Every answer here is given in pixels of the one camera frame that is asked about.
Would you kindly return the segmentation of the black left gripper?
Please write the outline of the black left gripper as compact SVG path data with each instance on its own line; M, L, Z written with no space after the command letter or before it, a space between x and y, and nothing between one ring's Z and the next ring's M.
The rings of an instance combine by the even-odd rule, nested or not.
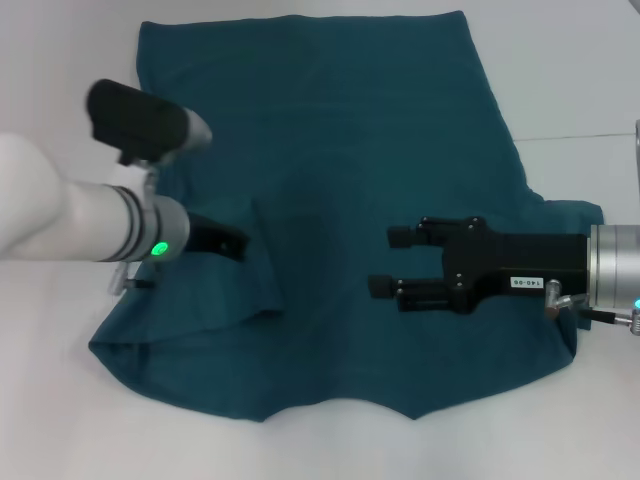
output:
M245 258L250 238L240 229L197 215L188 214L189 238L185 252L212 253L236 262Z

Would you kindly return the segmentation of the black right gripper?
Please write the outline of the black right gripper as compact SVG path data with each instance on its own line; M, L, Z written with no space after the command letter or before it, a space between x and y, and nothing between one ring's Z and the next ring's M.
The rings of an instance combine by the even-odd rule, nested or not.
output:
M390 248L442 247L443 279L369 275L373 299L394 300L400 312L469 314L494 296L542 296L556 280L561 292L587 291L587 237L583 234L522 234L492 230L481 217L423 217L414 226L387 229Z

